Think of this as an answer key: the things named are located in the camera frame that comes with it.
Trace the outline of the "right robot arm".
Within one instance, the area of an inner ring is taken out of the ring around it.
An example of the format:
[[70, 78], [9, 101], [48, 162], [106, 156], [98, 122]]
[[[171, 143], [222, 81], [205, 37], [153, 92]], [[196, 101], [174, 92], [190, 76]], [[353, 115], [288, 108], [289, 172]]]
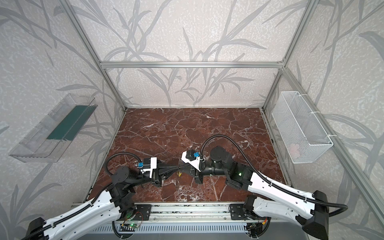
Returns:
[[320, 204], [328, 200], [325, 193], [300, 191], [270, 179], [250, 166], [234, 161], [222, 147], [213, 148], [211, 153], [209, 162], [194, 150], [182, 153], [181, 160], [188, 165], [198, 184], [202, 184], [205, 176], [224, 176], [228, 186], [255, 194], [245, 200], [244, 206], [252, 217], [285, 220], [300, 226], [312, 237], [329, 238], [330, 210]]

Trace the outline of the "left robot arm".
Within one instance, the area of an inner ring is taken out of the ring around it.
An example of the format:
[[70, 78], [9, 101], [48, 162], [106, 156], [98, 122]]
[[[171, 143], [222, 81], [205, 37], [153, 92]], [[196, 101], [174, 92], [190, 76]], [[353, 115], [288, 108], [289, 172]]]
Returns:
[[105, 223], [129, 219], [137, 212], [132, 198], [135, 187], [162, 181], [177, 172], [179, 166], [162, 164], [157, 158], [146, 159], [137, 169], [119, 167], [110, 174], [112, 182], [94, 198], [57, 217], [37, 218], [29, 224], [26, 240], [76, 240]]

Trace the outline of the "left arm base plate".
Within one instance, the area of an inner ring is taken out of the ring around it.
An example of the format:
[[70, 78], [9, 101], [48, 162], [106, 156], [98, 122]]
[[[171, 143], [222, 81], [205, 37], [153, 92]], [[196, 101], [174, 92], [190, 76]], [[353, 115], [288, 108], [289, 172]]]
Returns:
[[132, 210], [128, 210], [125, 216], [127, 221], [148, 221], [150, 218], [152, 205], [150, 204], [138, 204], [135, 205]]

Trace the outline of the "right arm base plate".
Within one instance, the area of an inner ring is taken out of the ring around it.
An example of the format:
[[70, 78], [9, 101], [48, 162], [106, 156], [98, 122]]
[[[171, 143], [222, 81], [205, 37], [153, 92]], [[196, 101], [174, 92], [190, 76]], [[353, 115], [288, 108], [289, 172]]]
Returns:
[[237, 221], [245, 221], [248, 220], [247, 214], [245, 213], [244, 210], [244, 204], [230, 204], [229, 205], [229, 212], [231, 215], [231, 220]]

